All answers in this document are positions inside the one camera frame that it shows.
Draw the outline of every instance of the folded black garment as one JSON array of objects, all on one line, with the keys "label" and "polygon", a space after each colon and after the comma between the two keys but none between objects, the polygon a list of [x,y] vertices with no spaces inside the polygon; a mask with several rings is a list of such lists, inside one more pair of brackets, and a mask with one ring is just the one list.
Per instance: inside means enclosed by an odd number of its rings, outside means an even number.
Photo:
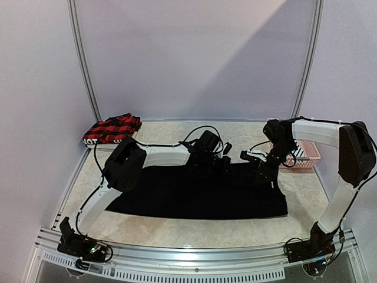
[{"label": "folded black garment", "polygon": [[192,166],[144,168],[138,185],[106,210],[180,219],[251,219],[288,214],[277,180],[254,185],[254,163],[233,163],[230,173]]}]

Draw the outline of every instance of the folded plaid shirt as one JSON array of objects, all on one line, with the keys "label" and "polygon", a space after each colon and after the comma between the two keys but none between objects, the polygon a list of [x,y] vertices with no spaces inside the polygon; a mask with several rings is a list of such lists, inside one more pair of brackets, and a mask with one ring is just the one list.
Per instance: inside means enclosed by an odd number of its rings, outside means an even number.
[{"label": "folded plaid shirt", "polygon": [[132,136],[140,127],[140,117],[132,116],[131,113],[111,117],[106,121],[95,123],[84,134],[82,142],[85,144],[120,143],[126,137],[125,134]]}]

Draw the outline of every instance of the plastic basket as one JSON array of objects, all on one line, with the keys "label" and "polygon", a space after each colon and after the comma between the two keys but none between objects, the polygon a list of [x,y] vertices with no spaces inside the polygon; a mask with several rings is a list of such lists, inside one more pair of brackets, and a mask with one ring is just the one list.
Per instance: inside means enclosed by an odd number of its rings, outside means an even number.
[{"label": "plastic basket", "polygon": [[288,166],[293,166],[291,168],[280,165],[280,168],[284,169],[312,169],[314,165],[320,160],[320,154],[314,142],[307,140],[298,140],[297,143],[303,149],[305,157],[298,160],[296,164],[292,156],[288,156],[285,164]]}]

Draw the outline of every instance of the beige table surface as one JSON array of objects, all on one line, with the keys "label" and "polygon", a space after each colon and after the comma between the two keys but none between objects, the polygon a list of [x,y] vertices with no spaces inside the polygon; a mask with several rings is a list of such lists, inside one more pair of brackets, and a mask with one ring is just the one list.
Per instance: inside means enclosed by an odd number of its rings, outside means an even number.
[{"label": "beige table surface", "polygon": [[[252,122],[144,122],[137,140],[148,143],[175,143],[197,126],[216,126],[224,142],[233,145],[229,156],[232,162],[243,162],[241,150],[266,140],[264,123]],[[199,137],[202,130],[192,138]],[[259,147],[269,151],[264,144]],[[101,165],[109,151],[97,151]],[[104,211],[93,224],[89,236],[105,241],[131,245],[159,247],[229,248],[269,245],[287,241],[291,237],[308,238],[309,231],[325,210],[328,199],[313,170],[301,173],[284,170],[279,173],[279,186],[286,196],[288,216],[270,219],[229,221],[163,219],[125,215]],[[63,219],[72,213],[98,185],[100,171],[89,153],[80,175],[62,211]]]}]

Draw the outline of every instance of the red plaid fabric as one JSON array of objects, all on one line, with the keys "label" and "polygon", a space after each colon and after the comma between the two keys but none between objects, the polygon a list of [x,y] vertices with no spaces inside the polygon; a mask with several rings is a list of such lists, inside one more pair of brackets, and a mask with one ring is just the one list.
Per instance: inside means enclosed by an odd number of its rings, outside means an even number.
[{"label": "red plaid fabric", "polygon": [[140,117],[132,116],[131,113],[111,117],[106,121],[95,123],[84,134],[82,142],[85,144],[120,143],[125,138],[125,134],[132,136],[140,127]]}]

